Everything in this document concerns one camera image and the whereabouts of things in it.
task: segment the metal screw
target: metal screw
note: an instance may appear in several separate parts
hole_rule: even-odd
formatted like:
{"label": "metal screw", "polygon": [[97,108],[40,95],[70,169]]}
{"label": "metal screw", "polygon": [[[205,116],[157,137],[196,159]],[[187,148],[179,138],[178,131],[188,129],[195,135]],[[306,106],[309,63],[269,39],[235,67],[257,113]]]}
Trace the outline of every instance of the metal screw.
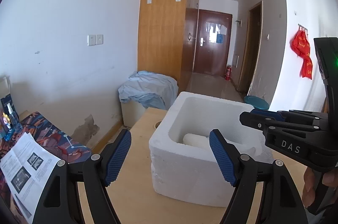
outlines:
{"label": "metal screw", "polygon": [[93,161],[96,161],[96,160],[99,160],[100,159],[100,155],[99,154],[93,154],[92,156],[91,156],[91,159],[93,160]]}
{"label": "metal screw", "polygon": [[65,164],[65,160],[60,160],[60,161],[57,162],[57,165],[59,167],[62,167],[64,164]]}
{"label": "metal screw", "polygon": [[242,154],[242,155],[241,155],[241,159],[242,159],[243,161],[249,161],[250,156],[248,156],[247,154]]}
{"label": "metal screw", "polygon": [[281,167],[281,166],[284,165],[283,161],[281,161],[281,160],[276,160],[275,163],[276,163],[276,165],[279,166],[279,167]]}

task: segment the wooden wardrobe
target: wooden wardrobe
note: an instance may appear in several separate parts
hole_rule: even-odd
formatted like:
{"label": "wooden wardrobe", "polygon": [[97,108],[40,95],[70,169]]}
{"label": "wooden wardrobe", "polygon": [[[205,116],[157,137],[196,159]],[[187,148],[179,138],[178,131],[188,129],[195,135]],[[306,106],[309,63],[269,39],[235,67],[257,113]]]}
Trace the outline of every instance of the wooden wardrobe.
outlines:
{"label": "wooden wardrobe", "polygon": [[184,91],[192,74],[199,0],[141,0],[138,71],[168,75]]}

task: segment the fire extinguisher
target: fire extinguisher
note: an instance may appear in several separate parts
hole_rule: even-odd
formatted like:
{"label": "fire extinguisher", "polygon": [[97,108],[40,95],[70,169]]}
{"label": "fire extinguisher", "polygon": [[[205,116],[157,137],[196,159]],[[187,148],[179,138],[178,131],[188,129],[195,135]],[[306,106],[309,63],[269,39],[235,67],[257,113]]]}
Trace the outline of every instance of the fire extinguisher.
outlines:
{"label": "fire extinguisher", "polygon": [[225,80],[229,81],[231,76],[231,66],[227,66],[226,68],[226,74],[225,74]]}

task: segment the human hand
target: human hand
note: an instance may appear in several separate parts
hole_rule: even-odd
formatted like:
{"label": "human hand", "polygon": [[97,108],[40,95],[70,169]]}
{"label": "human hand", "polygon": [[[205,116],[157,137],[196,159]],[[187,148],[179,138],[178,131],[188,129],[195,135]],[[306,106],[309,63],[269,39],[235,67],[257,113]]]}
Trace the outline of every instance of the human hand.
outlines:
{"label": "human hand", "polygon": [[[313,173],[311,168],[307,168],[304,173],[304,188],[303,188],[303,196],[302,201],[304,204],[304,207],[309,207],[313,201],[315,200],[316,193],[315,189],[313,188],[315,184],[315,174]],[[328,187],[336,188],[338,187],[338,168],[335,168],[334,170],[325,173],[323,176],[322,183]],[[331,200],[332,203],[334,203],[337,199],[338,191],[336,192],[334,198]]]}

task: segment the door frame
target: door frame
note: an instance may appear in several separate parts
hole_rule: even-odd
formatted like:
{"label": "door frame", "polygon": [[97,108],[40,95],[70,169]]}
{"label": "door frame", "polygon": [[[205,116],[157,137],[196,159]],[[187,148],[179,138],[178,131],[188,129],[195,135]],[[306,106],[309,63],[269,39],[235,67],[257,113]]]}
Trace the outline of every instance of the door frame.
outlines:
{"label": "door frame", "polygon": [[237,91],[239,91],[243,84],[243,74],[244,74],[244,69],[247,65],[246,63],[246,58],[248,56],[248,40],[249,40],[249,31],[250,31],[250,21],[251,21],[251,11],[253,9],[255,9],[256,7],[258,7],[259,5],[261,5],[261,30],[259,33],[259,42],[258,42],[258,52],[257,52],[257,59],[256,59],[256,63],[255,63],[255,69],[253,72],[253,76],[251,78],[251,83],[250,83],[250,87],[249,90],[247,92],[246,95],[249,95],[252,84],[254,82],[254,77],[256,74],[256,70],[257,70],[257,64],[258,64],[258,58],[259,58],[259,54],[260,54],[260,50],[261,50],[261,42],[262,42],[262,31],[263,31],[263,1],[258,2],[257,4],[255,4],[253,7],[251,7],[248,11],[248,23],[247,23],[247,27],[246,27],[246,41],[245,41],[245,49],[244,49],[244,54],[243,54],[243,61],[242,61],[242,67],[241,67],[241,73],[239,75],[239,80],[238,80],[238,86],[237,86]]}
{"label": "door frame", "polygon": [[228,37],[228,44],[226,46],[226,50],[225,50],[225,57],[226,57],[226,61],[225,61],[225,68],[224,68],[224,74],[226,74],[226,67],[228,64],[228,58],[229,58],[229,49],[230,49],[230,38],[231,38],[231,29],[232,29],[232,19],[233,19],[233,15],[230,13],[225,13],[225,12],[218,12],[218,11],[211,11],[211,10],[203,10],[203,9],[199,9],[198,10],[198,25],[197,25],[197,39],[196,39],[196,46],[195,46],[195,54],[194,54],[194,63],[193,63],[193,72],[194,72],[194,68],[195,68],[195,61],[196,61],[196,54],[197,54],[197,45],[200,43],[200,32],[201,32],[201,19],[200,19],[200,12],[207,12],[207,13],[212,13],[212,14],[218,14],[218,15],[222,15],[222,16],[226,16],[226,15],[230,15],[230,26],[229,26],[229,37]]}

